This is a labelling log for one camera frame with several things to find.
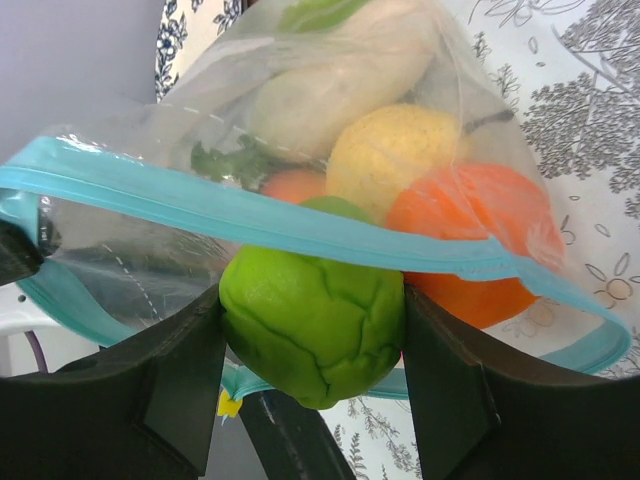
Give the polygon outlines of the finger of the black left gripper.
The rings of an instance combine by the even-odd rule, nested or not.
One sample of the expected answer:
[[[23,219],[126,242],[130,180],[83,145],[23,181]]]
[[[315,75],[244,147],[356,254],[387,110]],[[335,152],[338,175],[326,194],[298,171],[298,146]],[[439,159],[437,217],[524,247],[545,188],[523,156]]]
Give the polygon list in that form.
[[[39,250],[16,225],[0,221],[0,285],[35,275],[44,263]]]

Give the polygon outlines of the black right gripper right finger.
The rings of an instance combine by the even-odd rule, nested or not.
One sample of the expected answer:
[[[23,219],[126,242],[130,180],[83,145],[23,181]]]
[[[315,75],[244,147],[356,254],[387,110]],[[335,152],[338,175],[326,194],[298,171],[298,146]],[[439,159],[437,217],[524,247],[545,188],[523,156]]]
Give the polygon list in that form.
[[[405,289],[403,351],[425,479],[636,479],[639,380],[525,354]]]

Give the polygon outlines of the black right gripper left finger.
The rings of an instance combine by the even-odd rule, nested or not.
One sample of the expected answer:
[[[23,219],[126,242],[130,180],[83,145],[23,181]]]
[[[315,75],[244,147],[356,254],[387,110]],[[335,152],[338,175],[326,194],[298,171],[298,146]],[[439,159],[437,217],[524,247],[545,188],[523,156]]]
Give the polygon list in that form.
[[[54,373],[1,381],[4,479],[197,479],[226,343],[218,289]]]

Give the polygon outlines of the green fruit toy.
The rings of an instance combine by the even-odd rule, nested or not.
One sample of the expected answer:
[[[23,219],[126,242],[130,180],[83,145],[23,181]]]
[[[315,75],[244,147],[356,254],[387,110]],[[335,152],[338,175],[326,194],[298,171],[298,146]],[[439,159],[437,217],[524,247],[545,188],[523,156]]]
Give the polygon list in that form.
[[[324,410],[376,387],[405,340],[401,272],[254,245],[219,282],[221,325],[237,357],[222,385],[235,401],[274,388]]]

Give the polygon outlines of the peach toy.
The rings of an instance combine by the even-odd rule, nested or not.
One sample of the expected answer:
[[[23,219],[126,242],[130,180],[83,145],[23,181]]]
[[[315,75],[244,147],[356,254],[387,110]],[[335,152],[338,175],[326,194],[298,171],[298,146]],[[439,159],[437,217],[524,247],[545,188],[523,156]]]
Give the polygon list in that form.
[[[299,204],[325,194],[325,176],[304,169],[282,171],[266,181],[261,194],[284,202]]]

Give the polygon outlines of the yellow pear toy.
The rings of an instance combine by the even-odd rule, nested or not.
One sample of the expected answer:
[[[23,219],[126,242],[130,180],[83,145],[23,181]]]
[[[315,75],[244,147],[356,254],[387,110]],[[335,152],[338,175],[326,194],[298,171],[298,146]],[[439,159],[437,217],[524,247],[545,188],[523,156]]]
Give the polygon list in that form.
[[[399,103],[359,117],[338,136],[326,167],[326,193],[382,224],[398,195],[415,180],[472,160],[473,134],[509,121],[502,110],[462,123],[454,115]]]

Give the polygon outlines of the clear zip top bag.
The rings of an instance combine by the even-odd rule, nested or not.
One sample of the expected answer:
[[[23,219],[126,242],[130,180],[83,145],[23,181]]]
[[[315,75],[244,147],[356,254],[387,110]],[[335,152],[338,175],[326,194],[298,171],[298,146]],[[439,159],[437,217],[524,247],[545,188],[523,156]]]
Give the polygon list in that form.
[[[111,345],[217,281],[242,242],[415,264],[479,328],[582,373],[632,345],[621,274],[587,254],[639,190],[637,2],[451,1],[416,65],[355,35],[280,31],[295,1],[221,26],[154,105],[40,135],[1,169],[1,217],[39,247],[22,282],[55,320]]]

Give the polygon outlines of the white radish toy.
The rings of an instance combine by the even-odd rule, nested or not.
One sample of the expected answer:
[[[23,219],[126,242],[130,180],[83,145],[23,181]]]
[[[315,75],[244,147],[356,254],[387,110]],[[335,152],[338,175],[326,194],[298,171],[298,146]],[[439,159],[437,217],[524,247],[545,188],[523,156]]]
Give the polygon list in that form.
[[[323,27],[302,2],[287,10],[286,27],[318,32],[327,58],[269,79],[247,114],[261,147],[289,162],[329,154],[339,134],[359,117],[404,96],[423,77],[439,43],[436,8],[425,1],[356,1]]]

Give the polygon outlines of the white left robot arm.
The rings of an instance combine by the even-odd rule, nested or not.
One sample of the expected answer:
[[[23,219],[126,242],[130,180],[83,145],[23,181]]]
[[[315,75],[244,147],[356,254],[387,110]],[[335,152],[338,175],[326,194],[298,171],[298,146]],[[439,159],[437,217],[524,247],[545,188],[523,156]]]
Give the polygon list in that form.
[[[1,375],[55,372],[99,351],[60,326],[18,286],[43,260],[18,227],[1,222]]]

